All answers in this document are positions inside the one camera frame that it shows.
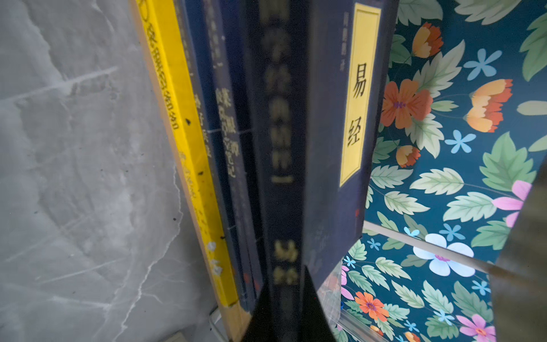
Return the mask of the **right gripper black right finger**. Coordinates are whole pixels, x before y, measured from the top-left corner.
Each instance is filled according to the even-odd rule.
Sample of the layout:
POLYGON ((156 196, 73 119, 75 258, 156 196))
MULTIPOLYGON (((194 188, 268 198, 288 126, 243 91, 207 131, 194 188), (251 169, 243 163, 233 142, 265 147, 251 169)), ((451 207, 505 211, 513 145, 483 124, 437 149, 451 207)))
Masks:
POLYGON ((301 341, 336 342, 307 267, 304 268, 301 341))

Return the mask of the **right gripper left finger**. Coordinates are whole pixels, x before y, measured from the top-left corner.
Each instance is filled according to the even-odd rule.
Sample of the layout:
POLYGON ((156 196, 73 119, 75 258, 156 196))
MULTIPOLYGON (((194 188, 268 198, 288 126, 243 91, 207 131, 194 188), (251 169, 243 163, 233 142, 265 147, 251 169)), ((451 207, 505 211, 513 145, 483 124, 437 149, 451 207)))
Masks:
POLYGON ((277 342, 268 284, 264 285, 260 293, 242 342, 277 342))

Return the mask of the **navy book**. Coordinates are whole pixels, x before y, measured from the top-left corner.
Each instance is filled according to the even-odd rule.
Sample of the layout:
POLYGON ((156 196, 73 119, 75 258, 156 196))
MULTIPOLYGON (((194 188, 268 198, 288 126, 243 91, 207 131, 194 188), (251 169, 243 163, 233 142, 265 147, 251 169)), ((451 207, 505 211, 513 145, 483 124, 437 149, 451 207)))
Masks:
POLYGON ((244 1, 270 295, 298 306, 360 239, 397 1, 244 1))
POLYGON ((240 255, 237 225, 217 104, 209 39, 206 33, 205 10, 201 1, 176 1, 175 11, 182 47, 192 87, 195 119, 186 119, 196 130, 192 154, 195 166, 199 230, 212 272, 217 298, 223 306, 239 304, 245 311, 252 309, 254 293, 249 290, 248 275, 240 255))
POLYGON ((254 293, 254 304, 260 296, 261 290, 255 287, 252 261, 249 253, 251 241, 251 210, 248 207, 248 197, 245 194, 246 180, 244 176, 244 162, 242 147, 237 131, 235 117, 234 96, 226 57, 226 46, 220 1, 201 1, 205 10, 206 33, 209 39, 209 50, 212 59, 214 80, 214 97, 217 104, 222 133, 222 147, 226 160, 226 173, 230 186, 232 208, 237 225, 240 255, 242 266, 248 275, 245 277, 249 290, 254 293))
POLYGON ((245 194, 248 197, 248 207, 251 210, 251 241, 249 253, 252 261, 255 287, 261 290, 264 286, 266 258, 262 230, 259 190, 256 179, 256 165, 253 149, 253 130, 250 119, 249 104, 246 89, 246 74, 244 50, 242 44, 242 17, 240 1, 220 1, 220 11, 224 29, 226 57, 234 96, 237 131, 242 147, 244 176, 246 180, 245 194))

